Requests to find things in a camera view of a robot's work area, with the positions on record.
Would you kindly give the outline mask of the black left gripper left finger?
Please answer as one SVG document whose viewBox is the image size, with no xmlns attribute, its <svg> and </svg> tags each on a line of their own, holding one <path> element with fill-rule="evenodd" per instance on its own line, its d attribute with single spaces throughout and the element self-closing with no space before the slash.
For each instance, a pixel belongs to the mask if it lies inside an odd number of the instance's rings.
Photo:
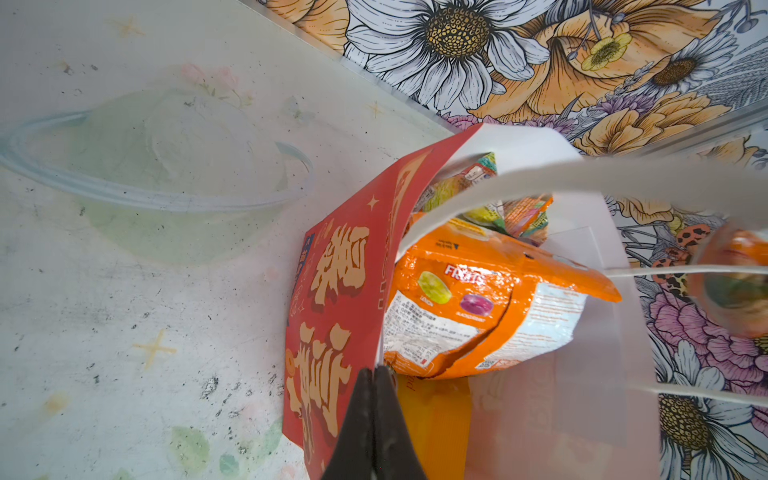
<svg viewBox="0 0 768 480">
<path fill-rule="evenodd" d="M 370 480 L 373 477 L 373 404 L 373 373 L 364 368 L 358 374 L 342 429 L 322 480 Z"/>
</svg>

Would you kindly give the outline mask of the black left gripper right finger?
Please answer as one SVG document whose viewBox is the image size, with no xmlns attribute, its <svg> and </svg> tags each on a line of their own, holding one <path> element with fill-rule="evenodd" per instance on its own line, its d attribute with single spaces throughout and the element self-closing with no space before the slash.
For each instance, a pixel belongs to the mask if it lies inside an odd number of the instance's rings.
<svg viewBox="0 0 768 480">
<path fill-rule="evenodd" d="M 402 413 L 394 377 L 385 365 L 373 375 L 373 474 L 383 480 L 426 480 Z"/>
</svg>

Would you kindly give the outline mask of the orange snack bag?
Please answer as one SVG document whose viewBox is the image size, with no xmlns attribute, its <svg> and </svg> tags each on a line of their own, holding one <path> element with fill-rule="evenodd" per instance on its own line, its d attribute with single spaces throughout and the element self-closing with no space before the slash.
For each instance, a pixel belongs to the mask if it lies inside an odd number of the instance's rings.
<svg viewBox="0 0 768 480">
<path fill-rule="evenodd" d="M 590 297 L 622 299 L 594 269 L 451 219 L 395 266 L 383 359 L 438 380 L 510 368 L 568 344 Z"/>
</svg>

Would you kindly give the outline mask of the red white paper bag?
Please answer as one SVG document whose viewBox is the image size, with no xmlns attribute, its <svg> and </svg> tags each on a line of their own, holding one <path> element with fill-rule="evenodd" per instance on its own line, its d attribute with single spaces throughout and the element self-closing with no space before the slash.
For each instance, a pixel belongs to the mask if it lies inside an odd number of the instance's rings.
<svg viewBox="0 0 768 480">
<path fill-rule="evenodd" d="M 353 372 L 378 353 L 388 291 L 406 216 L 439 173 L 486 152 L 498 155 L 499 196 L 555 196 L 551 249 L 589 265 L 627 261 L 604 194 L 654 194 L 687 206 L 733 212 L 758 190 L 747 173 L 641 153 L 583 159 L 558 133 L 533 127 L 475 126 L 402 157 L 304 239 L 286 347 L 307 326 L 318 340 L 333 327 L 351 334 L 340 350 Z M 481 377 L 470 434 L 472 479 L 763 479 L 767 442 L 751 424 L 754 401 L 731 399 L 713 377 L 696 401 L 714 409 L 714 443 L 685 454 L 662 445 L 661 392 L 651 388 L 652 345 L 633 280 L 624 301 L 589 301 L 575 340 L 508 373 Z"/>
</svg>

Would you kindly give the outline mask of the colourful candy snack bag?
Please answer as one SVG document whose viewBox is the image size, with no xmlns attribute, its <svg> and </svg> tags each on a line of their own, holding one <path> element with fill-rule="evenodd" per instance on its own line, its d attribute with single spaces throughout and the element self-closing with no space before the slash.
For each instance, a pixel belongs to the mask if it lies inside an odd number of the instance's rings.
<svg viewBox="0 0 768 480">
<path fill-rule="evenodd" d="M 466 190 L 479 191 L 478 184 L 497 177 L 494 153 L 486 153 L 449 169 L 430 182 L 417 200 L 413 212 L 427 213 Z M 541 246 L 548 236 L 547 210 L 551 194 L 499 199 L 487 197 L 481 206 L 462 211 L 458 217 L 534 246 Z"/>
</svg>

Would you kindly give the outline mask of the orange Fox's fruits candy bag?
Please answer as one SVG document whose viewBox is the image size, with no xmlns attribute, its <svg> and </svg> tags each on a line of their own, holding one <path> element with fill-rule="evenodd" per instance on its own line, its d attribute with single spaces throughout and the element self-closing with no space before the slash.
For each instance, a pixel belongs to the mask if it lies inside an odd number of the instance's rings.
<svg viewBox="0 0 768 480">
<path fill-rule="evenodd" d="M 731 334 L 767 334 L 767 233 L 733 222 L 711 234 L 692 260 L 688 292 L 709 319 Z"/>
</svg>

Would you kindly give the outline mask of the clear plastic bowl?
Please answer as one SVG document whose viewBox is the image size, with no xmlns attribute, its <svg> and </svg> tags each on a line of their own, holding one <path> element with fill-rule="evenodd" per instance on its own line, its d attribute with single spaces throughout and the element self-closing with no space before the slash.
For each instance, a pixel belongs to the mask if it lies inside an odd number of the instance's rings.
<svg viewBox="0 0 768 480">
<path fill-rule="evenodd" d="M 118 246 L 172 264 L 251 245 L 315 179 L 303 152 L 233 103 L 171 87 L 13 125 L 1 163 L 72 195 Z"/>
</svg>

